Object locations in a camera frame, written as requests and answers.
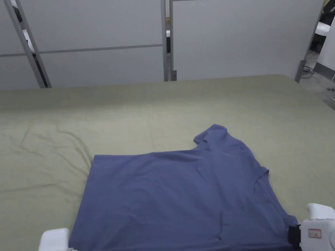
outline bed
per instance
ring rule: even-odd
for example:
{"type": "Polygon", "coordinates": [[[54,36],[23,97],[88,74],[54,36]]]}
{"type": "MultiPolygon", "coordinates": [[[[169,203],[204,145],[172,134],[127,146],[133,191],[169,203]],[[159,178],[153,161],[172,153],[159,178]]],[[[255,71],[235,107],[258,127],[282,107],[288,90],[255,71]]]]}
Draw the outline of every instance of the bed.
{"type": "Polygon", "coordinates": [[[96,154],[188,150],[220,124],[261,165],[288,214],[335,207],[335,113],[285,76],[0,92],[0,249],[73,227],[96,154]]]}

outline black cable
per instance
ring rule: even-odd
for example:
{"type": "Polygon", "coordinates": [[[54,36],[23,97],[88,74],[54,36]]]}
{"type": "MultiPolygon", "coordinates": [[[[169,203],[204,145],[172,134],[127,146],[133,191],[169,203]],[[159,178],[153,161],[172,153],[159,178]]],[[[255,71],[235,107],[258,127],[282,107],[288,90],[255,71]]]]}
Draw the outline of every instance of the black cable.
{"type": "Polygon", "coordinates": [[[305,66],[304,70],[303,70],[303,74],[309,73],[310,76],[308,77],[301,77],[301,78],[311,78],[314,75],[314,68],[309,67],[309,66],[305,66]]]}

